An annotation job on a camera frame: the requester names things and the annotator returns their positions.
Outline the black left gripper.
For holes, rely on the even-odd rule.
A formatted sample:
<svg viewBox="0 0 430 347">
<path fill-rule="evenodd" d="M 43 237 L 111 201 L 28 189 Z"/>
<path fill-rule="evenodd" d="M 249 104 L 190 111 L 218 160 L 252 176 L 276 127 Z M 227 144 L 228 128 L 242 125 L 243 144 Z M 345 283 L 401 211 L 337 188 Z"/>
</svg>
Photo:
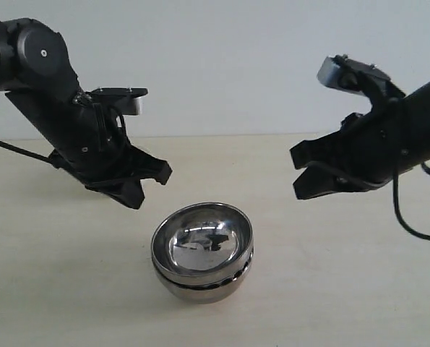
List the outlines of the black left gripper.
<svg viewBox="0 0 430 347">
<path fill-rule="evenodd" d="M 165 160 L 133 146 L 120 110 L 79 93 L 60 112 L 55 126 L 51 164 L 123 206 L 140 209 L 143 179 L 167 184 L 172 168 Z"/>
</svg>

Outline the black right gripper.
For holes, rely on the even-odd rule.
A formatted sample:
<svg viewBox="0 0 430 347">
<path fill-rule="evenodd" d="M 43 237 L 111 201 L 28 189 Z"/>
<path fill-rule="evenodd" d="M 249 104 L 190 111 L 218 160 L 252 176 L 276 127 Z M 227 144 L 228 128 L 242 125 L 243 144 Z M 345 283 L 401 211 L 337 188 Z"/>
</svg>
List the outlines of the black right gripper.
<svg viewBox="0 0 430 347">
<path fill-rule="evenodd" d="M 383 109 L 351 119 L 336 132 L 294 145 L 290 154 L 295 169 L 323 163 L 337 170 L 306 168 L 293 183 L 296 197 L 309 200 L 356 188 L 379 188 L 395 173 L 408 172 L 410 126 L 405 102 L 391 98 Z"/>
</svg>

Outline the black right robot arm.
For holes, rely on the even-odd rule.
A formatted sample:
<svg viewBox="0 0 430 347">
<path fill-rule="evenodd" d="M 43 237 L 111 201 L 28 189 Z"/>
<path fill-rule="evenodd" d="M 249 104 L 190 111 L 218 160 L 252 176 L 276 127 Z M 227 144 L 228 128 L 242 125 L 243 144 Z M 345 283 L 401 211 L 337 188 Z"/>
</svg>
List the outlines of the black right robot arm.
<svg viewBox="0 0 430 347">
<path fill-rule="evenodd" d="M 430 82 L 405 95 L 390 81 L 356 76 L 371 102 L 352 113 L 339 130 L 291 148 L 296 197 L 308 200 L 340 192 L 367 192 L 430 160 Z"/>
</svg>

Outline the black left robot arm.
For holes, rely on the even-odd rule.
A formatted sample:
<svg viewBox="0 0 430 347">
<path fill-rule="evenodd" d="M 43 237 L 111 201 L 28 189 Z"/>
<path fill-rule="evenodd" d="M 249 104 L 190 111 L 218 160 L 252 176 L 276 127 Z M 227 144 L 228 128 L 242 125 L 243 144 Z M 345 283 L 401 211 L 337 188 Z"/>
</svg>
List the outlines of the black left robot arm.
<svg viewBox="0 0 430 347">
<path fill-rule="evenodd" d="M 125 116 L 138 114 L 140 87 L 83 90 L 61 33 L 31 18 L 0 20 L 0 92 L 52 145 L 30 157 L 66 171 L 87 190 L 138 209 L 141 182 L 166 184 L 165 160 L 133 146 Z"/>
</svg>

